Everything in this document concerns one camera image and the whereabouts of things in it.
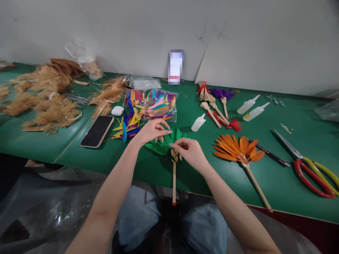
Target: jeans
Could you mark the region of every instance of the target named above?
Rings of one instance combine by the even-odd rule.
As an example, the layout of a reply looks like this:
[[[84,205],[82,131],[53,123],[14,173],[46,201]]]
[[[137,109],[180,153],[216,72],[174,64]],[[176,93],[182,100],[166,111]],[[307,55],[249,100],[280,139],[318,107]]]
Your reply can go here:
[[[160,201],[152,187],[133,182],[120,210],[119,243],[136,249],[158,222]],[[180,211],[182,235],[196,253],[226,253],[227,224],[213,198],[191,194]],[[183,253],[184,247],[177,253]]]

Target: white wall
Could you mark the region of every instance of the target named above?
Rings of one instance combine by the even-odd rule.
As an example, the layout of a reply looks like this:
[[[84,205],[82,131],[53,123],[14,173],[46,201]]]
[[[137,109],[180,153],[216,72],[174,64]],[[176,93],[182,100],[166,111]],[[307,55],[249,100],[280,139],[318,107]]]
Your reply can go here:
[[[105,71],[167,77],[169,50],[184,49],[184,78],[195,80],[219,2],[1,0],[0,59],[70,59],[64,46],[77,40],[93,47]]]
[[[220,12],[196,81],[323,97],[338,91],[337,0],[226,0]]]

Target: yellow scissors handle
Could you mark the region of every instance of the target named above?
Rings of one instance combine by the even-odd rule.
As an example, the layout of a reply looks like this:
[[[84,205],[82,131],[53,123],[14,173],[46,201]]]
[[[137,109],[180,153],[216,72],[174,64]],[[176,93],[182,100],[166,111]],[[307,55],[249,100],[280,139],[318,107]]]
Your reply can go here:
[[[311,169],[317,174],[317,176],[333,191],[333,193],[336,196],[339,196],[339,192],[333,188],[333,186],[326,180],[326,178],[322,175],[319,169],[324,171],[337,185],[339,189],[339,178],[328,168],[324,167],[323,165],[317,163],[317,162],[312,162],[309,158],[304,157],[304,160],[307,162],[307,164],[311,167]]]

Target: smartphone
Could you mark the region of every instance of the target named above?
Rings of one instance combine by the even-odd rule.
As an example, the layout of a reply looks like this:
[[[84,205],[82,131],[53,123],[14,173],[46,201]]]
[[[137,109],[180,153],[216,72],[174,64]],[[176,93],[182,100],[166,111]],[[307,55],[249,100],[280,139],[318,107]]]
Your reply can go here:
[[[180,85],[184,81],[183,68],[185,53],[183,50],[170,50],[168,54],[168,84]]]
[[[80,146],[98,148],[105,138],[113,121],[114,117],[112,116],[98,116],[83,140],[80,142]]]

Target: glue bottle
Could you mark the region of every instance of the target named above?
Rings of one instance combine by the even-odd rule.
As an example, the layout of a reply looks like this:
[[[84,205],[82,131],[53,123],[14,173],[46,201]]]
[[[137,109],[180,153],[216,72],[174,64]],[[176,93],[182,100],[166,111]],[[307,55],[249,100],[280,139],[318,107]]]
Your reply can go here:
[[[250,99],[246,102],[244,102],[244,105],[242,105],[238,110],[238,114],[243,114],[245,113],[247,110],[249,110],[254,104],[256,99],[259,97],[260,95],[257,95],[254,99]]]
[[[199,128],[204,124],[204,122],[206,121],[206,119],[204,119],[205,114],[203,114],[202,116],[198,117],[197,120],[195,120],[194,124],[192,125],[192,131],[198,131]]]
[[[248,113],[247,115],[244,116],[244,120],[245,121],[251,121],[253,118],[255,118],[256,116],[260,115],[262,112],[264,112],[264,108],[268,104],[269,104],[269,102],[267,102],[265,105],[263,105],[261,107],[256,107],[250,113]]]

